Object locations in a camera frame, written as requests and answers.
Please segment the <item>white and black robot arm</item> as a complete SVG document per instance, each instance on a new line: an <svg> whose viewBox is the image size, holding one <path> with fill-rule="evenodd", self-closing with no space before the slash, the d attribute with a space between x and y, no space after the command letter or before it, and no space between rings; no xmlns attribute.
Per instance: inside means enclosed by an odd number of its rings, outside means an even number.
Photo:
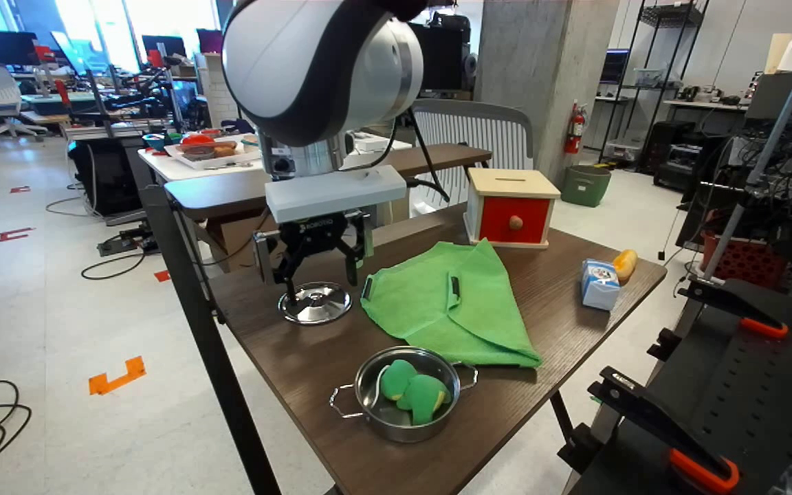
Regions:
<svg viewBox="0 0 792 495"><path fill-rule="evenodd" d="M314 146L343 130L392 121L424 86L424 52L410 20L425 0L245 0L226 26L222 75L256 132L281 146ZM366 258L354 209L395 202L407 183L392 165L307 170L269 180L263 199L286 257L271 278L293 297L293 273L310 254L341 251L348 282Z"/></svg>

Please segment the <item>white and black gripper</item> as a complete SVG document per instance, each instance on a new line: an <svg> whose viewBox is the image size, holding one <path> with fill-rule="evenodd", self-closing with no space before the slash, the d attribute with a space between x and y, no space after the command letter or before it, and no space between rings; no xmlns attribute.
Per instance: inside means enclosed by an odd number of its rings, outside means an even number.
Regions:
<svg viewBox="0 0 792 495"><path fill-rule="evenodd" d="M341 251L347 282L357 287L366 258L362 213L407 195L407 183L392 165L348 169L263 185L263 203L274 224L256 235L256 258L297 304L293 275L307 257Z"/></svg>

